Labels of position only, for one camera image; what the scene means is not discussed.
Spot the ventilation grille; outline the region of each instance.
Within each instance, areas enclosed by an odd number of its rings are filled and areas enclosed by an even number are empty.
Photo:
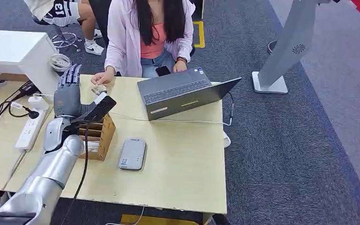
[[[304,50],[306,49],[306,46],[301,44],[301,45],[296,45],[295,47],[293,47],[292,52],[294,54],[300,54],[302,53]]]

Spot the wooden box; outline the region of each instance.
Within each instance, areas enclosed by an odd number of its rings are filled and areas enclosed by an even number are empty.
[[[85,141],[86,125],[79,127],[79,136]],[[89,159],[104,161],[115,132],[115,124],[109,114],[102,121],[91,123],[88,131]],[[91,149],[91,142],[98,141],[98,149]],[[80,158],[85,158],[85,149]]]

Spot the power strip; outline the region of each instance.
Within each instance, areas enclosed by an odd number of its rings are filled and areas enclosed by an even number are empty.
[[[35,119],[28,118],[15,145],[16,149],[27,151],[32,149],[37,139],[38,133],[42,127],[42,124],[45,121],[46,113],[48,110],[37,110],[35,108],[32,110],[38,111],[39,116]]]

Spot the pink cardigan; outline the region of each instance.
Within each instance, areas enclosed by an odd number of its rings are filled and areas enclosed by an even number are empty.
[[[132,5],[133,0],[111,2],[107,27],[109,44],[104,68],[112,66],[122,76],[141,77],[140,32],[137,27],[137,13],[132,11]],[[194,33],[191,15],[195,11],[195,5],[189,0],[183,0],[183,6],[186,16],[184,38],[165,43],[165,48],[172,54],[173,59],[181,56],[190,61]]]

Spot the long black hair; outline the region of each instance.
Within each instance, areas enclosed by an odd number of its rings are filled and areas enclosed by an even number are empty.
[[[186,17],[184,14],[183,0],[162,0],[164,1],[163,12],[164,29],[166,33],[166,40],[173,42],[178,38],[184,37],[184,27],[186,24]],[[135,0],[133,10],[137,10],[138,27],[140,36],[146,45],[154,44],[154,40],[159,37],[154,37],[152,29],[154,27],[154,16],[148,0]]]

